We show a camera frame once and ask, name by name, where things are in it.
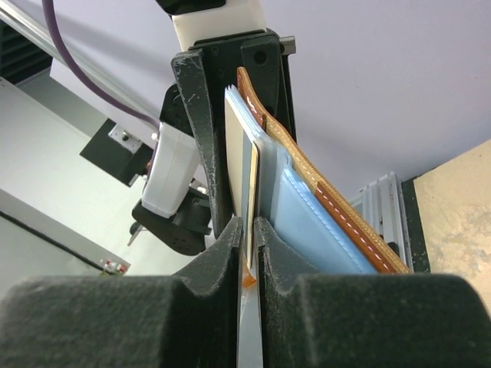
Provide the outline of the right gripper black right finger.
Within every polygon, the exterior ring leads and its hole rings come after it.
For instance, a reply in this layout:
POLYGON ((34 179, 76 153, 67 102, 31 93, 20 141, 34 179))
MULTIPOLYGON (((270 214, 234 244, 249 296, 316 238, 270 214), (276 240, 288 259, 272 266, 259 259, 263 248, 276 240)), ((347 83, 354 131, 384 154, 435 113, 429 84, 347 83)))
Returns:
POLYGON ((488 367, 490 318, 447 274, 329 275, 254 223, 267 367, 488 367))

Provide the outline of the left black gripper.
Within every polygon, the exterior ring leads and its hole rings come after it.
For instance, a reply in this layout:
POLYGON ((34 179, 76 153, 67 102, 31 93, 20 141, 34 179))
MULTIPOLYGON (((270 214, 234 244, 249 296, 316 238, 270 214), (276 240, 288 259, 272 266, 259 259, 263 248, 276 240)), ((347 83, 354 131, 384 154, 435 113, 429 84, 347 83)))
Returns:
POLYGON ((269 113, 296 137, 288 56, 295 53, 294 38, 280 38, 271 30, 234 34, 196 42, 171 61, 176 85, 188 116, 209 189, 215 236, 230 219, 230 194, 220 143, 225 136, 224 91, 238 85, 237 70, 244 67, 255 96, 245 95, 262 126, 269 113))

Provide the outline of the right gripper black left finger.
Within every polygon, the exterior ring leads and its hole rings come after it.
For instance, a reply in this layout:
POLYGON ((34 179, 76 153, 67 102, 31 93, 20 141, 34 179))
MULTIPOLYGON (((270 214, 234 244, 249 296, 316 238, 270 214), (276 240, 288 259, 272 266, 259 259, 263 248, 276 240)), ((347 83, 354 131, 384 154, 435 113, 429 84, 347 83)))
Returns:
POLYGON ((167 276, 43 277, 1 302, 3 367, 234 367, 242 220, 167 276))

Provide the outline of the gold credit card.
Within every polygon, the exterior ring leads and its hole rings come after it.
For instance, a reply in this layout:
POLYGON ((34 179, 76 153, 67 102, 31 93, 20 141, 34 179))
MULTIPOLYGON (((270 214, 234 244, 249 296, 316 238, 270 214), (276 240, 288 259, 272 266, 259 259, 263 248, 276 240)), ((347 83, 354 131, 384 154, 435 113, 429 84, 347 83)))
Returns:
POLYGON ((243 147, 242 198, 245 200, 245 259, 252 267, 253 243, 252 223, 255 218, 256 182, 258 176, 259 151, 254 142, 246 140, 243 147))

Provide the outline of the brown leather card holder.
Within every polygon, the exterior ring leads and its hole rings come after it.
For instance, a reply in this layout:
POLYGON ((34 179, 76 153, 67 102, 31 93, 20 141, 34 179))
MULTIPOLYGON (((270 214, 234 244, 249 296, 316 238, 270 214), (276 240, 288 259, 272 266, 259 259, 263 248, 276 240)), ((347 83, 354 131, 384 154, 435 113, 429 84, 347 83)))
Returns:
MULTIPOLYGON (((244 142, 259 151, 255 218, 309 264, 329 274, 407 274, 410 269, 345 197, 315 168, 292 135, 269 113, 263 127, 246 91, 255 96, 244 67, 225 89, 225 140, 229 188, 235 215, 246 226, 242 198, 244 142)), ((252 243, 257 240, 253 233, 252 243)), ((253 244, 253 257, 256 246, 253 244)))

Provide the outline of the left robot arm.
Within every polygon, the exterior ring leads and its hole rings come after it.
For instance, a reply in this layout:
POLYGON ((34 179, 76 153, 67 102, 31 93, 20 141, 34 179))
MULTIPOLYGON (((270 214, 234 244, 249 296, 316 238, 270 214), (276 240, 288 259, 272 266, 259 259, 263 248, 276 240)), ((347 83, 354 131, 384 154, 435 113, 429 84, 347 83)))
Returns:
POLYGON ((127 146, 111 120, 82 149, 83 158, 125 185, 146 176, 133 208, 138 225, 183 255, 205 249, 232 215, 226 162, 224 93, 244 67, 267 113, 295 134, 288 56, 293 38, 269 29, 258 1, 161 1, 180 52, 160 110, 157 145, 127 146))

